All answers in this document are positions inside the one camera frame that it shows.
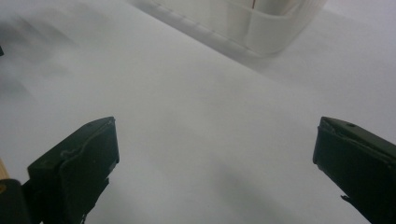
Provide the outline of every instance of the tabletop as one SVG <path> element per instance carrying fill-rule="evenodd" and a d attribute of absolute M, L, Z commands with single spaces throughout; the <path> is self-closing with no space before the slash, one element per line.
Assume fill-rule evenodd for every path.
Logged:
<path fill-rule="evenodd" d="M 396 143 L 395 10 L 329 0 L 259 57 L 135 0 L 2 1 L 0 157 L 25 182 L 114 116 L 120 163 L 87 223 L 368 223 L 312 156 L 322 116 Z"/>

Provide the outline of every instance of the white plastic basket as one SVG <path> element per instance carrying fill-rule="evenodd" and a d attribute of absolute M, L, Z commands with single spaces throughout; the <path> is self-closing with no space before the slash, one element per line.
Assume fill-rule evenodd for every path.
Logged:
<path fill-rule="evenodd" d="M 259 54 L 282 50 L 327 0 L 150 0 Z"/>

